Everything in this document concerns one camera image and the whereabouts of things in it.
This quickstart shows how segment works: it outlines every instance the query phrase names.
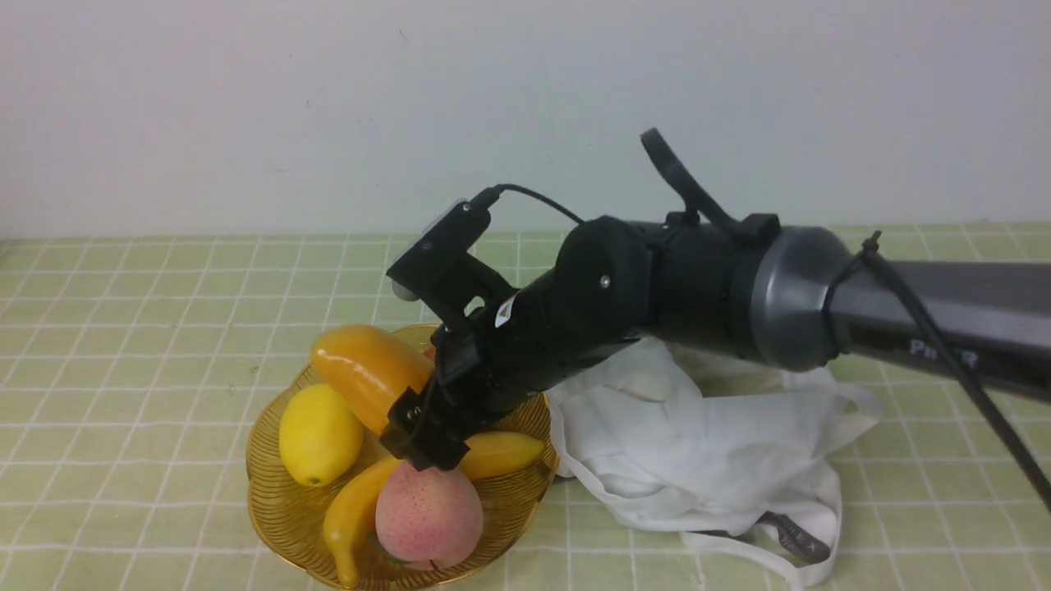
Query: robotic arm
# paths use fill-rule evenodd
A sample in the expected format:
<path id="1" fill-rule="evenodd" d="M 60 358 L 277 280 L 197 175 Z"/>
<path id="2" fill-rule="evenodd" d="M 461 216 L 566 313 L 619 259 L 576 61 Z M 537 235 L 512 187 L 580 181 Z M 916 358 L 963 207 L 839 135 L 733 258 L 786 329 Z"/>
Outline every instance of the robotic arm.
<path id="1" fill-rule="evenodd" d="M 738 222 L 656 129 L 642 141 L 686 203 L 664 223 L 581 222 L 553 268 L 516 289 L 468 250 L 503 190 L 550 200 L 497 185 L 455 204 L 390 267 L 395 293 L 442 321 L 434 375 L 391 408 L 392 453 L 451 469 L 469 436 L 645 335 L 790 371 L 854 353 L 1051 403 L 1051 265 L 891 264 L 874 239 L 856 256 L 823 228 Z M 483 305 L 467 310 L 476 298 Z M 1006 425 L 1002 439 L 1017 439 L 991 402 L 975 402 Z"/>

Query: lemon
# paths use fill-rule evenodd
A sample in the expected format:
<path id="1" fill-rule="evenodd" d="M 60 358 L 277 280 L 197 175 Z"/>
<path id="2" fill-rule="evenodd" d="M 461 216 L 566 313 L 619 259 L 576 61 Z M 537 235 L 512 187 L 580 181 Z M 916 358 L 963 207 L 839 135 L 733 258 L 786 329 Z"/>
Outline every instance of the lemon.
<path id="1" fill-rule="evenodd" d="M 353 466 L 364 432 L 350 405 L 328 384 L 304 388 L 281 417 L 281 462 L 301 485 L 325 486 Z"/>

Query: label on bag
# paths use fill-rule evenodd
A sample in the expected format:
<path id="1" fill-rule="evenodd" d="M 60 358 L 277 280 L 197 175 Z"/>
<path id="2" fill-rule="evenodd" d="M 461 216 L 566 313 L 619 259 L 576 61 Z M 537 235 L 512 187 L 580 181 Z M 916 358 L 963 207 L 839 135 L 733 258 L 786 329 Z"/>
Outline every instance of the label on bag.
<path id="1" fill-rule="evenodd" d="M 496 319 L 493 321 L 494 328 L 499 328 L 511 320 L 511 308 L 515 305 L 515 298 L 517 297 L 518 294 L 515 293 L 514 295 L 508 298 L 506 302 L 500 304 L 500 307 L 496 310 Z"/>

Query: white bag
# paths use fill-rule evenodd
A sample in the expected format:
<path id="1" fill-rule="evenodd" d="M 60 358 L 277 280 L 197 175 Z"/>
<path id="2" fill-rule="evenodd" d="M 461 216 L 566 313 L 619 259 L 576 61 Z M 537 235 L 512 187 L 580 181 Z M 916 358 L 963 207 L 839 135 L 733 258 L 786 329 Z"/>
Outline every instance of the white bag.
<path id="1" fill-rule="evenodd" d="M 707 393 L 702 398 L 701 388 Z M 840 482 L 825 454 L 883 415 L 880 400 L 827 369 L 789 373 L 644 339 L 548 391 L 561 475 L 574 475 L 621 524 L 680 532 L 700 553 L 755 561 L 792 589 L 831 572 Z M 849 403 L 858 410 L 849 412 Z M 738 536 L 786 515 L 831 550 L 797 568 Z M 760 529 L 775 536 L 768 526 Z"/>

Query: orange pepper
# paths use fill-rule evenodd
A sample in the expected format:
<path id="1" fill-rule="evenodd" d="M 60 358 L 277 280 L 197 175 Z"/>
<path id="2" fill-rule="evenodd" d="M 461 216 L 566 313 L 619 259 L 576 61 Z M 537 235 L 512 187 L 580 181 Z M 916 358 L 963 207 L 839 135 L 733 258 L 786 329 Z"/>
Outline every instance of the orange pepper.
<path id="1" fill-rule="evenodd" d="M 377 435 L 406 388 L 421 393 L 434 372 L 434 363 L 412 345 L 367 324 L 324 332 L 314 341 L 310 360 L 322 379 L 347 400 L 358 421 Z"/>

